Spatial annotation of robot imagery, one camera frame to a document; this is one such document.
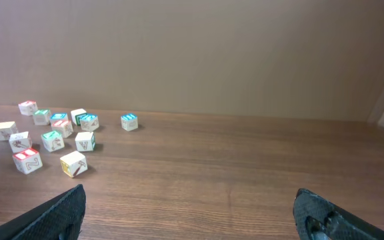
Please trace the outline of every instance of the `beige wall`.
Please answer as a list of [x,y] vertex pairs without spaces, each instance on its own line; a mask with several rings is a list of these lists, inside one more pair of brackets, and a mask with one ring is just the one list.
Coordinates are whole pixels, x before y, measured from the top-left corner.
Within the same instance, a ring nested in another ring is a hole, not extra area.
[[0,104],[365,121],[382,0],[0,1]]

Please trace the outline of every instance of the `white cube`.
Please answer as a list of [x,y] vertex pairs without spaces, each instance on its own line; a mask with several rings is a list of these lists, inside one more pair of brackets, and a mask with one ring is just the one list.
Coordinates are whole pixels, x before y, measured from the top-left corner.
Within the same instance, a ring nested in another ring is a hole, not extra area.
[[58,131],[51,131],[41,135],[44,147],[49,152],[56,151],[65,147],[61,133]]
[[63,138],[66,138],[66,137],[70,136],[70,134],[73,133],[73,128],[72,128],[72,122],[71,121],[59,120],[59,121],[51,124],[51,128],[54,131],[60,132],[61,136]]
[[32,140],[29,132],[14,133],[10,136],[10,146],[14,153],[19,153],[32,147]]
[[94,131],[99,127],[99,118],[94,114],[86,114],[80,120],[81,128],[84,131]]
[[86,115],[87,112],[84,109],[76,109],[71,111],[71,116],[72,116],[72,122],[76,126],[80,126],[81,122],[79,121],[82,116]]
[[61,157],[60,163],[62,170],[70,177],[75,177],[88,169],[84,154],[78,151]]
[[9,140],[11,134],[18,132],[15,122],[0,123],[0,141]]
[[93,132],[78,133],[75,138],[78,151],[92,151],[96,145]]
[[60,120],[68,121],[69,118],[67,116],[67,113],[54,113],[50,117],[50,124],[53,124],[53,123],[60,121]]
[[48,125],[50,124],[50,109],[41,109],[33,113],[33,122],[35,125]]
[[24,103],[19,103],[20,113],[26,116],[32,116],[36,110],[38,110],[37,103],[34,101],[26,101]]
[[17,170],[24,174],[29,174],[43,166],[38,151],[32,148],[14,154],[13,160],[16,164]]
[[131,131],[139,127],[139,119],[136,115],[129,113],[121,117],[121,125],[125,130]]

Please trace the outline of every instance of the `brown wooden surface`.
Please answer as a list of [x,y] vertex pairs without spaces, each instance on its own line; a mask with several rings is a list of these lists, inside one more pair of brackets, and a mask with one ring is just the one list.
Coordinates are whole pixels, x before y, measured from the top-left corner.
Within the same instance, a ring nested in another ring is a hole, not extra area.
[[[51,108],[52,112],[71,109]],[[140,128],[121,128],[122,111],[98,114],[88,171],[71,179],[17,107],[0,122],[29,131],[43,167],[16,170],[0,141],[0,224],[84,184],[80,239],[298,239],[292,215],[300,187],[384,229],[384,131],[364,123],[136,112]]]

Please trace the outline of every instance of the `tabletop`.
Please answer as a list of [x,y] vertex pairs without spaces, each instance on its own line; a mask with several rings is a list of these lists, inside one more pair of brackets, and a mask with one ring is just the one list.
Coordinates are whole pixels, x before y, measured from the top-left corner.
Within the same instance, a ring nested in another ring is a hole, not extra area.
[[[72,109],[50,108],[53,113]],[[98,115],[89,169],[70,178],[17,106],[0,122],[30,132],[42,168],[24,175],[0,141],[0,225],[82,183],[87,208],[80,239],[298,239],[295,194],[308,188],[384,230],[384,130],[366,123],[138,112]]]

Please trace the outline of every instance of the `letter cube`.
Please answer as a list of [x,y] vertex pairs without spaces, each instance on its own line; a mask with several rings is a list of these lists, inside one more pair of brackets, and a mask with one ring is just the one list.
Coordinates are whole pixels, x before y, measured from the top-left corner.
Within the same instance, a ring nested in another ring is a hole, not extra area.
[[44,147],[49,152],[56,151],[65,147],[61,133],[58,131],[51,131],[49,133],[44,133],[41,136]]
[[84,110],[84,109],[76,109],[76,110],[72,110],[71,111],[71,116],[72,116],[72,122],[76,125],[76,126],[80,126],[81,125],[81,122],[79,121],[82,116],[86,115],[87,112]]
[[60,163],[62,170],[70,177],[75,177],[88,169],[84,154],[78,151],[61,157]]
[[92,151],[96,145],[94,138],[94,132],[82,132],[78,133],[75,138],[78,151]]
[[54,113],[51,117],[50,117],[50,123],[53,124],[57,121],[60,121],[60,120],[66,120],[68,121],[69,118],[67,117],[67,113]]
[[50,124],[51,111],[49,109],[41,109],[33,113],[33,121],[35,125]]
[[84,131],[94,131],[99,127],[99,118],[94,114],[86,114],[79,121]]
[[17,170],[24,174],[29,174],[43,166],[38,151],[32,148],[14,154],[13,160],[16,164]]
[[15,122],[0,123],[0,141],[9,140],[11,134],[18,132]]
[[26,101],[24,103],[19,103],[20,113],[26,116],[32,116],[36,110],[38,110],[37,103],[34,101]]
[[129,113],[121,117],[121,125],[127,130],[131,131],[139,127],[139,122],[136,115]]
[[14,153],[19,153],[32,147],[31,136],[29,132],[13,133],[10,136],[10,146]]
[[51,128],[54,131],[60,132],[61,136],[64,138],[70,136],[70,134],[73,133],[71,121],[58,120],[57,122],[51,125]]

